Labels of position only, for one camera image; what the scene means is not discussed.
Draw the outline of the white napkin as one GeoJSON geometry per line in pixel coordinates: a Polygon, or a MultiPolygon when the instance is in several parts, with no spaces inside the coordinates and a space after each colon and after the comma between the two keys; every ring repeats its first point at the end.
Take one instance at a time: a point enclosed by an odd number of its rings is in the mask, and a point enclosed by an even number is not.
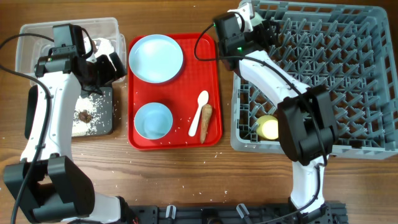
{"type": "Polygon", "coordinates": [[[115,48],[113,47],[111,41],[108,39],[104,38],[94,39],[93,43],[95,44],[96,47],[96,51],[94,52],[96,58],[98,58],[101,55],[106,55],[109,57],[111,53],[115,52],[115,48]]]}

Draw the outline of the brown food scrap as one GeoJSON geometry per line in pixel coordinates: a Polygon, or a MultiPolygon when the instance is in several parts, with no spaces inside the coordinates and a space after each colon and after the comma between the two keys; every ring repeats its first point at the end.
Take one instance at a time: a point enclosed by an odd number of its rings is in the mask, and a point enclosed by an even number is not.
{"type": "Polygon", "coordinates": [[[87,110],[79,112],[78,119],[84,123],[89,123],[92,120],[92,115],[90,115],[87,110]]]}

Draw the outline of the pile of white rice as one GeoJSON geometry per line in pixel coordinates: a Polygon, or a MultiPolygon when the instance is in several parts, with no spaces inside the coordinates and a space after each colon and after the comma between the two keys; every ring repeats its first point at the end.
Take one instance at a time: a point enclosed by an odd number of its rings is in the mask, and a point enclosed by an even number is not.
{"type": "Polygon", "coordinates": [[[104,108],[104,101],[105,97],[97,94],[92,94],[86,98],[83,98],[82,96],[78,97],[73,117],[73,137],[91,136],[98,131],[97,125],[103,123],[101,121],[103,113],[100,109],[104,108]],[[92,120],[89,123],[84,123],[78,119],[79,112],[83,110],[87,110],[87,112],[92,115],[92,120]]]}

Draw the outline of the large light blue plate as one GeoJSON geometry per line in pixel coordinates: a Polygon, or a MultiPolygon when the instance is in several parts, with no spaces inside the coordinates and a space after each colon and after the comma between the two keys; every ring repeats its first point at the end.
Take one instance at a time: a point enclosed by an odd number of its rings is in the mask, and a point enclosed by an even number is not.
{"type": "Polygon", "coordinates": [[[147,83],[164,83],[178,75],[183,66],[181,46],[171,37],[147,35],[133,44],[129,53],[129,68],[147,83]]]}

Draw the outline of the small light blue bowl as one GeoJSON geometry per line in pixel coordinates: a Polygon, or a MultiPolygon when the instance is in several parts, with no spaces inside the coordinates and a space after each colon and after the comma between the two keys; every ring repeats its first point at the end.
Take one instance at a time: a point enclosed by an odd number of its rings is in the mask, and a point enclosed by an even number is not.
{"type": "Polygon", "coordinates": [[[134,128],[141,137],[156,140],[169,133],[173,121],[173,115],[165,105],[152,102],[138,109],[134,116],[134,128]]]}

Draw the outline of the yellow plastic cup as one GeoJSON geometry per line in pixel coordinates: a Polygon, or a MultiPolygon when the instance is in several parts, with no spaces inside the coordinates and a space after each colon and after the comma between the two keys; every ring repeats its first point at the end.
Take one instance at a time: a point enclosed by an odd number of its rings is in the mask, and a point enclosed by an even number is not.
{"type": "Polygon", "coordinates": [[[257,119],[257,135],[264,139],[276,140],[279,137],[278,120],[271,115],[264,115],[257,119]]]}

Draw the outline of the green bowl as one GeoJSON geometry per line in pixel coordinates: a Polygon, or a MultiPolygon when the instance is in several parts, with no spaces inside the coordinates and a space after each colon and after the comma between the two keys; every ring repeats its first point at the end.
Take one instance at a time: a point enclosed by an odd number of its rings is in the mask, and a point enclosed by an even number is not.
{"type": "Polygon", "coordinates": [[[263,17],[261,17],[259,14],[256,14],[250,21],[251,21],[251,25],[253,27],[255,27],[259,24],[262,24],[263,20],[264,20],[263,17]]]}

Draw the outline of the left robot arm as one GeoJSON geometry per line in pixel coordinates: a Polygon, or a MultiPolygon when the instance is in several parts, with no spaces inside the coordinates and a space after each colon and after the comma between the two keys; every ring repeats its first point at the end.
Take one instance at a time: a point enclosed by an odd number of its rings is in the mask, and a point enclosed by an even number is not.
{"type": "Polygon", "coordinates": [[[4,169],[15,198],[14,211],[31,223],[138,223],[120,196],[95,192],[90,178],[72,159],[72,126],[78,97],[102,94],[102,87],[127,74],[116,53],[86,50],[88,32],[73,24],[53,27],[54,46],[39,58],[35,73],[34,118],[17,164],[4,169]]]}

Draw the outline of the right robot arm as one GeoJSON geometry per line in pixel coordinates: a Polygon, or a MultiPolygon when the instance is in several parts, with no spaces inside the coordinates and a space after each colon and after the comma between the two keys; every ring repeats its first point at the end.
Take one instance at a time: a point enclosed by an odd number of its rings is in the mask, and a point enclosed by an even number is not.
{"type": "Polygon", "coordinates": [[[293,167],[291,215],[302,223],[324,215],[323,174],[338,139],[329,91],[298,81],[272,61],[267,50],[279,43],[278,22],[226,12],[215,17],[213,25],[219,60],[276,107],[279,143],[293,167]]]}

